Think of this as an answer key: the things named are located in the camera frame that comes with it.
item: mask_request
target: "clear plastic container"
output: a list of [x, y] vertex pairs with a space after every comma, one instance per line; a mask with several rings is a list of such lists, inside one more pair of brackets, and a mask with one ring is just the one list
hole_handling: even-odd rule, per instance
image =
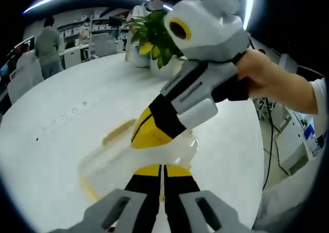
[[174, 164], [190, 169], [190, 161], [198, 149], [198, 141], [191, 131], [184, 131], [166, 145], [137, 150], [131, 147], [136, 122], [130, 120], [109, 133], [102, 146], [80, 162], [80, 184], [94, 202], [113, 189], [124, 189], [141, 167]]

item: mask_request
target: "white round table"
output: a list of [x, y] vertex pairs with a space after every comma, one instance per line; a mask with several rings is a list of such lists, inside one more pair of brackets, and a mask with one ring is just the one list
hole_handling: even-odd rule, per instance
[[[79, 161], [113, 128], [138, 118], [164, 84], [148, 69], [126, 63], [121, 53], [56, 74], [9, 109], [0, 127], [1, 175], [36, 231], [82, 220], [92, 202], [78, 182]], [[211, 190], [251, 227], [264, 177], [259, 121], [251, 100], [217, 107], [215, 117], [193, 130], [200, 146], [191, 172], [201, 190]], [[169, 232], [163, 217], [153, 232]]]

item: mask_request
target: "gray gripper part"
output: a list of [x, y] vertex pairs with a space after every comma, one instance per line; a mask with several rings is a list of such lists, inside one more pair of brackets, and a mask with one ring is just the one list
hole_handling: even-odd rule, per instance
[[57, 229], [52, 233], [106, 233], [119, 218], [114, 232], [131, 233], [146, 196], [144, 193], [115, 189], [87, 208], [83, 221], [70, 229]]
[[188, 216], [191, 233], [209, 233], [207, 224], [216, 233], [255, 232], [240, 223], [237, 211], [210, 191], [185, 193], [179, 197]]

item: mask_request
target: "potted plant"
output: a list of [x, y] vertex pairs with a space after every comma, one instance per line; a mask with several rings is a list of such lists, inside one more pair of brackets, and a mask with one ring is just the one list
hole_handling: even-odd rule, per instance
[[175, 66], [181, 65], [183, 53], [166, 30], [164, 16], [164, 13], [154, 11], [129, 21], [128, 26], [136, 30], [131, 42], [139, 41], [139, 54], [150, 54], [151, 71], [168, 78], [173, 76]]

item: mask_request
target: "gray shirt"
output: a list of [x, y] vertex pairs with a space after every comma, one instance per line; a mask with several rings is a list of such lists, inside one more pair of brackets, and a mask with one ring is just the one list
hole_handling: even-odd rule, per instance
[[60, 60], [58, 48], [60, 36], [51, 26], [43, 28], [35, 42], [35, 55], [39, 57], [40, 65], [46, 65]]

